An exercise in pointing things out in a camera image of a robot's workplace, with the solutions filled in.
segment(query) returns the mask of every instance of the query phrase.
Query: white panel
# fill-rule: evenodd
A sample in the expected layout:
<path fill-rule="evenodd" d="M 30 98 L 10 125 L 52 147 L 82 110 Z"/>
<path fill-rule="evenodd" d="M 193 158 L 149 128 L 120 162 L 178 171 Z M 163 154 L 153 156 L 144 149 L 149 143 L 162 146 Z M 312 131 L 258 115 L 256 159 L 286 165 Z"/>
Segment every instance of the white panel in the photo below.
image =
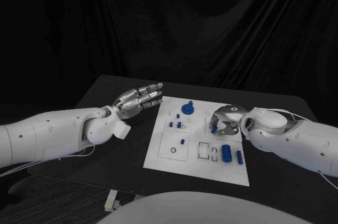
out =
<path fill-rule="evenodd" d="M 209 119 L 214 111 L 227 104 L 167 96 L 163 96 L 162 99 L 163 102 L 159 108 L 143 167 L 248 186 L 241 134 L 238 133 L 234 136 L 217 136 L 211 133 L 209 129 Z M 180 108 L 189 101 L 193 102 L 195 111 L 191 115 L 185 115 Z M 189 123 L 191 131 L 178 131 L 179 129 L 169 127 L 170 122 L 173 126 L 176 122 L 182 122 L 182 124 Z M 183 147 L 180 147 L 182 137 L 188 138 Z M 222 162 L 221 147 L 224 144 L 228 144 L 231 147 L 232 162 L 230 163 Z M 241 151 L 243 165 L 238 164 L 237 150 Z M 209 155 L 209 159 L 198 158 L 198 153 Z"/>

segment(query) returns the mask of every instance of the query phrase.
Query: robotic hand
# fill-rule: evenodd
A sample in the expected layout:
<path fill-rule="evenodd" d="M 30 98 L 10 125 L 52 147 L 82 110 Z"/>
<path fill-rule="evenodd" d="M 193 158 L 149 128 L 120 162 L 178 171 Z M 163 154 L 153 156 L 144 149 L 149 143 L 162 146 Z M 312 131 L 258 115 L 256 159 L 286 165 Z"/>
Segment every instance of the robotic hand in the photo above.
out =
<path fill-rule="evenodd" d="M 225 128 L 217 135 L 234 135 L 238 128 L 254 147 L 273 152 L 280 158 L 302 168 L 338 177 L 338 128 L 309 121 L 290 121 L 277 113 L 279 109 L 227 105 L 211 118 L 209 128 L 215 129 L 221 120 Z"/>
<path fill-rule="evenodd" d="M 163 84 L 124 92 L 111 106 L 46 112 L 9 125 L 0 125 L 0 168 L 22 162 L 46 161 L 107 142 L 124 139 L 130 126 L 123 119 L 159 103 L 150 101 Z"/>

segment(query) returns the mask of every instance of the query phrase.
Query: white board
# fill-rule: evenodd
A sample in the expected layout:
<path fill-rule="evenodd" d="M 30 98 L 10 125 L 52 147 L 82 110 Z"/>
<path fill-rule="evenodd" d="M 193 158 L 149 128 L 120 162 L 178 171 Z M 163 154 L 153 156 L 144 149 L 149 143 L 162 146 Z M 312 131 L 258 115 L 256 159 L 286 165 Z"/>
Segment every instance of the white board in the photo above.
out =
<path fill-rule="evenodd" d="M 248 186 L 241 132 L 234 136 L 218 136 L 209 129 L 214 111 L 227 104 L 167 96 L 162 99 L 143 167 Z M 195 111 L 186 115 L 180 108 L 189 101 L 193 102 Z M 224 144 L 231 148 L 232 162 L 230 163 L 222 161 Z M 238 164 L 237 151 L 241 151 L 243 164 Z"/>

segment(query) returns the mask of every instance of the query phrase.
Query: black backdrop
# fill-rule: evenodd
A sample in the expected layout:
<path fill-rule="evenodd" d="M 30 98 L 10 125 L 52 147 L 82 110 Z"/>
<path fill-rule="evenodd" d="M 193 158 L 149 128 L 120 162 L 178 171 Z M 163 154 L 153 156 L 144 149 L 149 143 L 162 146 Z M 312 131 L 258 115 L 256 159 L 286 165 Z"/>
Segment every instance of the black backdrop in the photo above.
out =
<path fill-rule="evenodd" d="M 0 123 L 108 74 L 297 95 L 338 126 L 336 1 L 1 0 Z"/>

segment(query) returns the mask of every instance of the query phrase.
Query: blue object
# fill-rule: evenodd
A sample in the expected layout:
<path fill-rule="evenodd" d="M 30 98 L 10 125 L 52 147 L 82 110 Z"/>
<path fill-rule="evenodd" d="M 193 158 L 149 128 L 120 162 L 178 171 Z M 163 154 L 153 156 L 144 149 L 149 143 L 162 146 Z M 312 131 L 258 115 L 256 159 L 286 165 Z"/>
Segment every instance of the blue object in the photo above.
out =
<path fill-rule="evenodd" d="M 217 126 L 212 127 L 211 133 L 214 134 L 217 132 Z"/>
<path fill-rule="evenodd" d="M 182 112 L 188 115 L 193 113 L 192 101 L 182 106 Z"/>
<path fill-rule="evenodd" d="M 222 145 L 222 160 L 227 163 L 232 161 L 231 149 L 230 149 L 230 146 L 227 144 Z"/>
<path fill-rule="evenodd" d="M 235 153 L 237 153 L 238 164 L 243 164 L 241 151 L 237 151 Z"/>

